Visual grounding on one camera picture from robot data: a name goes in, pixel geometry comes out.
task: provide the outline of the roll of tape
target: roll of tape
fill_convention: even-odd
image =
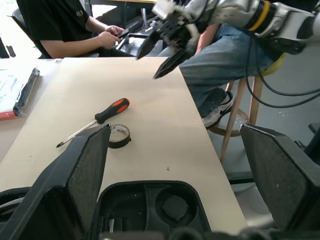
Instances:
[[[131,141],[130,130],[125,125],[115,124],[111,126],[109,148],[119,149]]]

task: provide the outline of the cable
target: cable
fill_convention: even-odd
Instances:
[[[281,92],[281,91],[277,91],[275,89],[273,89],[265,80],[264,76],[261,73],[261,69],[260,69],[260,63],[259,63],[259,56],[258,56],[258,47],[257,47],[257,43],[254,41],[253,42],[254,46],[255,46],[255,64],[256,64],[256,69],[258,72],[259,77],[261,78],[263,84],[273,93],[281,95],[281,96],[288,96],[288,97],[298,97],[298,96],[307,96],[307,95],[311,95],[311,94],[316,94],[320,92],[320,88],[312,90],[312,91],[306,91],[306,92],[301,92],[301,93],[285,93],[285,92]]]
[[[205,11],[206,11],[206,9],[207,9],[208,3],[209,3],[209,0],[205,0],[205,5],[204,5],[204,7],[203,7],[203,9],[202,9],[202,11],[201,11],[201,13],[200,13],[200,15],[197,16],[195,19],[190,20],[190,21],[189,21],[189,24],[194,24],[194,23],[198,22],[198,20],[199,20],[200,18],[203,17],[203,15],[205,14]]]
[[[249,47],[248,47],[248,53],[247,53],[247,57],[246,57],[246,63],[245,63],[245,75],[248,76],[249,75],[249,61],[250,61],[250,53],[251,53],[251,46],[252,46],[252,40],[253,38],[250,36],[250,42],[249,42]],[[300,105],[303,105],[305,103],[308,103],[318,97],[320,97],[320,93],[304,100],[304,101],[301,101],[301,102],[297,102],[295,104],[291,104],[291,105],[282,105],[282,106],[279,106],[279,105],[272,105],[272,104],[268,104],[262,100],[260,100],[252,91],[251,87],[250,87],[250,84],[249,84],[249,78],[247,77],[246,79],[246,86],[250,92],[250,94],[253,96],[254,99],[256,99],[259,103],[261,103],[262,105],[265,105],[267,107],[270,107],[270,108],[274,108],[274,109],[287,109],[287,108],[293,108],[293,107],[297,107],[297,106],[300,106]]]

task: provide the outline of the compartment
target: compartment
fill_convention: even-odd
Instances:
[[[196,190],[181,181],[135,181],[111,185],[100,195],[90,239],[100,233],[158,231],[178,227],[210,231]]]

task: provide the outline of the person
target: person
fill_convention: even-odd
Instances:
[[[311,11],[314,0],[274,0],[288,6]],[[261,70],[267,69],[283,53],[272,49],[264,39],[252,43],[248,68],[246,64],[250,47],[249,32],[230,24],[210,25],[201,34],[193,57],[179,65],[193,100],[206,128],[214,127],[231,111],[234,97],[231,92],[219,88],[221,85],[258,74],[256,53]],[[170,48],[159,56],[174,54]]]
[[[98,53],[100,57],[127,57],[114,49],[123,29],[89,16],[79,0],[17,0],[33,41],[40,41],[53,58]]]

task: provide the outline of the stool leg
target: stool leg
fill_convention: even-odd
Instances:
[[[232,88],[234,87],[234,83],[235,81],[231,81],[226,85],[225,91],[226,92],[230,92],[232,90]]]
[[[233,105],[232,105],[230,117],[229,117],[226,129],[225,129],[225,135],[224,135],[224,138],[223,138],[223,141],[222,141],[221,152],[220,152],[220,156],[219,156],[219,159],[220,159],[221,163],[224,160],[224,157],[225,157],[225,154],[226,154],[226,150],[227,150],[227,146],[228,146],[228,143],[229,143],[229,140],[230,140],[230,137],[231,137],[231,133],[232,133],[232,130],[233,130],[233,127],[234,127],[234,124],[235,124],[237,112],[238,112],[238,109],[239,109],[239,106],[240,106],[240,102],[241,102],[242,96],[244,94],[244,90],[245,90],[245,87],[246,87],[246,79],[247,79],[246,77],[241,78],[239,80],[239,83],[238,83],[238,90],[237,90],[236,97],[235,97]]]
[[[263,82],[259,76],[254,77],[253,80],[253,93],[258,98],[261,97]],[[259,102],[251,96],[251,104],[250,104],[250,112],[249,112],[249,123],[252,125],[256,124],[257,117],[258,117],[258,110],[259,110]]]

